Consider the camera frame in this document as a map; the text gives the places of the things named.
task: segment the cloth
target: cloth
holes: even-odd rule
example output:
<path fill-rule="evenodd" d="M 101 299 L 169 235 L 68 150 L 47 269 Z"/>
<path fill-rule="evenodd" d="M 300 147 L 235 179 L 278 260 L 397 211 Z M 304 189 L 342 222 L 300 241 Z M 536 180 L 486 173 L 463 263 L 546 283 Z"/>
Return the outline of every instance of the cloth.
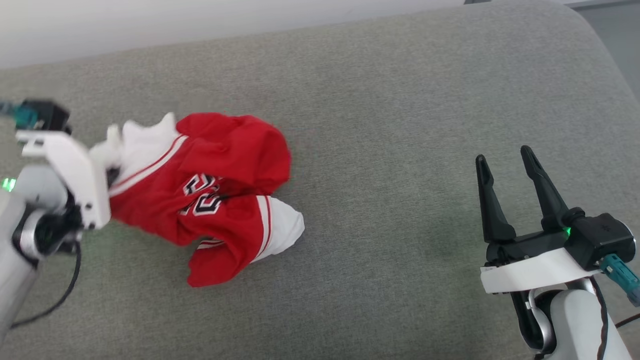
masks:
<path fill-rule="evenodd" d="M 252 116 L 172 113 L 152 127 L 127 121 L 91 149 L 107 170 L 112 216 L 177 245 L 201 240 L 191 286 L 230 280 L 249 263 L 289 248 L 304 221 L 270 195 L 289 179 L 282 134 Z"/>

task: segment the white stripe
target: white stripe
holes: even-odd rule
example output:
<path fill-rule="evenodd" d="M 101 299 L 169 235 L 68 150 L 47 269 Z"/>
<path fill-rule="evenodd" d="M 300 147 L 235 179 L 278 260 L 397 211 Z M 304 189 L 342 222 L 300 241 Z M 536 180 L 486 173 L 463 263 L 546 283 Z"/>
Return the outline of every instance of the white stripe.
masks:
<path fill-rule="evenodd" d="M 210 249 L 212 247 L 216 247 L 216 246 L 220 246 L 224 243 L 217 243 L 217 244 L 200 244 L 198 246 L 198 248 L 196 250 L 200 250 L 200 249 Z"/>
<path fill-rule="evenodd" d="M 262 254 L 269 240 L 269 208 L 267 206 L 269 199 L 263 195 L 256 196 L 256 198 L 258 199 L 258 208 L 260 209 L 260 215 L 262 217 L 262 246 L 260 246 L 260 250 L 255 255 L 256 258 L 253 261 L 256 261 Z"/>
<path fill-rule="evenodd" d="M 178 150 L 180 150 L 180 146 L 182 146 L 182 143 L 184 143 L 184 141 L 187 140 L 187 138 L 188 137 L 184 135 L 180 136 L 178 140 L 176 140 L 173 147 L 169 150 L 169 153 L 167 153 L 164 157 L 162 157 L 160 161 L 155 163 L 153 166 L 146 168 L 144 171 L 141 171 L 139 174 L 130 178 L 125 183 L 114 185 L 112 187 L 112 190 L 109 191 L 109 196 L 113 197 L 115 195 L 124 193 L 125 191 L 130 189 L 132 186 L 134 186 L 135 184 L 137 184 L 138 182 L 146 178 L 147 176 L 153 174 L 155 171 L 161 168 L 164 164 L 166 164 L 169 161 L 169 159 L 171 159 L 171 157 L 175 155 L 176 152 L 178 152 Z"/>
<path fill-rule="evenodd" d="M 200 244 L 219 244 L 219 243 L 223 243 L 224 241 L 222 240 L 203 240 L 200 242 Z"/>

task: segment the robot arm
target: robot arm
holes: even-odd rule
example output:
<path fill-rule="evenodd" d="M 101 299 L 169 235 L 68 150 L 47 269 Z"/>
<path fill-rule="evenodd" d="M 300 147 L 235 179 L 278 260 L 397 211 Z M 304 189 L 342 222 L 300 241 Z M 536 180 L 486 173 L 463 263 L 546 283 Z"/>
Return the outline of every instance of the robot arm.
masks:
<path fill-rule="evenodd" d="M 593 275 L 604 272 L 640 306 L 640 284 L 625 262 L 636 241 L 625 224 L 609 214 L 585 217 L 568 209 L 528 146 L 521 148 L 534 181 L 542 231 L 517 236 L 493 191 L 484 156 L 476 158 L 484 240 L 488 244 L 481 280 L 487 293 L 508 293 L 520 332 L 539 359 L 631 359 L 611 322 Z M 567 290 L 541 292 L 565 284 Z"/>
<path fill-rule="evenodd" d="M 22 169 L 0 190 L 0 345 L 37 278 L 38 263 L 111 217 L 106 173 L 70 136 L 68 113 L 49 101 L 0 104 L 16 119 L 22 155 L 49 165 Z"/>

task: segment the gray fabric surface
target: gray fabric surface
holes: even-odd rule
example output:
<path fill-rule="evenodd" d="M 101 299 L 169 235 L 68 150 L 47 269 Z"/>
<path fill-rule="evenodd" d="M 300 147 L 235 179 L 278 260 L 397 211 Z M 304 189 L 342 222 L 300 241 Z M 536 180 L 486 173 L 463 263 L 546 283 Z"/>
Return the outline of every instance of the gray fabric surface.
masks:
<path fill-rule="evenodd" d="M 512 1 L 110 54 L 0 72 L 0 94 L 53 97 L 78 139 L 167 111 L 251 113 L 293 153 L 278 197 L 307 230 L 221 286 L 185 282 L 180 249 L 113 223 L 86 234 L 75 292 L 12 332 L 2 359 L 530 359 L 506 295 L 487 295 L 474 158 L 519 233 L 539 228 L 529 144 L 569 206 L 640 231 L 640 106 L 592 29 Z M 17 174 L 8 124 L 0 168 Z M 640 271 L 639 262 L 632 267 Z M 21 316 L 52 304 L 54 257 Z M 637 310 L 609 281 L 614 320 Z M 640 323 L 622 330 L 640 358 Z"/>

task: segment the jersey number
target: jersey number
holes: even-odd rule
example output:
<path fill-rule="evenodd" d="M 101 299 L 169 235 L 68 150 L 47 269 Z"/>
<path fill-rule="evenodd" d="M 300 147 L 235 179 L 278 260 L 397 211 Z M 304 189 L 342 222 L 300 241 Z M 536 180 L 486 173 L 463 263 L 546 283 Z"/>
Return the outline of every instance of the jersey number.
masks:
<path fill-rule="evenodd" d="M 182 189 L 185 195 L 191 195 L 192 193 L 199 192 L 200 190 L 204 190 L 210 186 L 212 187 L 213 192 L 203 193 L 200 195 L 196 201 L 182 209 L 180 211 L 180 215 L 187 215 L 191 208 L 193 208 L 193 215 L 197 217 L 200 215 L 213 215 L 218 212 L 218 208 L 220 207 L 222 200 L 220 199 L 220 196 L 218 196 L 220 186 L 215 184 L 215 182 L 216 178 L 213 176 L 206 174 L 194 175 Z"/>

